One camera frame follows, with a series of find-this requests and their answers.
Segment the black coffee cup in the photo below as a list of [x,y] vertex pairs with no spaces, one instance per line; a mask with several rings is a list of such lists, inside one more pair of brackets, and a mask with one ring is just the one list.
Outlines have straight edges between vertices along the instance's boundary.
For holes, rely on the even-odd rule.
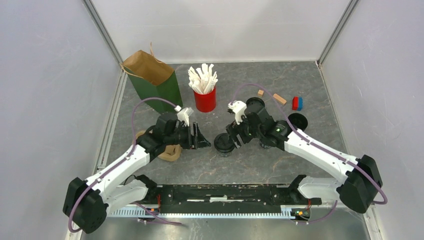
[[302,131],[305,131],[309,124],[307,118],[298,112],[291,113],[288,120],[294,127]]
[[264,149],[270,149],[274,147],[274,142],[264,138],[259,140],[259,145]]
[[218,153],[221,157],[226,158],[226,157],[229,157],[229,156],[232,154],[232,152],[233,152],[233,151],[234,151],[233,149],[218,149],[218,150],[217,150],[217,153]]

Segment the green paper bag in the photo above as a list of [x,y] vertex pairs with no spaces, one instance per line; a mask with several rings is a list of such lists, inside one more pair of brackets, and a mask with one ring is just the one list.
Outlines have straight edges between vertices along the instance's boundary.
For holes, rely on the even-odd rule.
[[120,64],[141,100],[157,97],[183,107],[183,100],[174,68],[159,60],[150,51],[138,50]]

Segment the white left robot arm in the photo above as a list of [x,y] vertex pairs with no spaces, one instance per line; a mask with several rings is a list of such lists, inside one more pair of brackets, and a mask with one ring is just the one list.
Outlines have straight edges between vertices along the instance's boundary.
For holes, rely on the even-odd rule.
[[90,234],[97,230],[108,214],[136,201],[153,203],[157,190],[136,178],[127,185],[122,182],[136,170],[146,166],[166,151],[168,146],[182,149],[207,148],[211,143],[201,134],[196,122],[190,122],[193,109],[175,109],[161,114],[155,125],[136,137],[118,159],[100,172],[82,180],[74,178],[67,187],[63,213],[68,216],[68,229]]

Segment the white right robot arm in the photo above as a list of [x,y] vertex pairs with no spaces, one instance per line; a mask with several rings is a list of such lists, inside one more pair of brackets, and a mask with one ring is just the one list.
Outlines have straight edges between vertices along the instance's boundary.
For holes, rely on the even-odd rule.
[[290,126],[288,121],[275,121],[271,116],[264,122],[243,116],[240,123],[234,120],[225,129],[236,148],[259,139],[265,147],[299,156],[330,174],[330,178],[301,177],[288,191],[295,204],[312,198],[338,200],[364,214],[377,203],[375,197],[381,192],[383,181],[377,162],[366,154],[359,158],[335,150]]

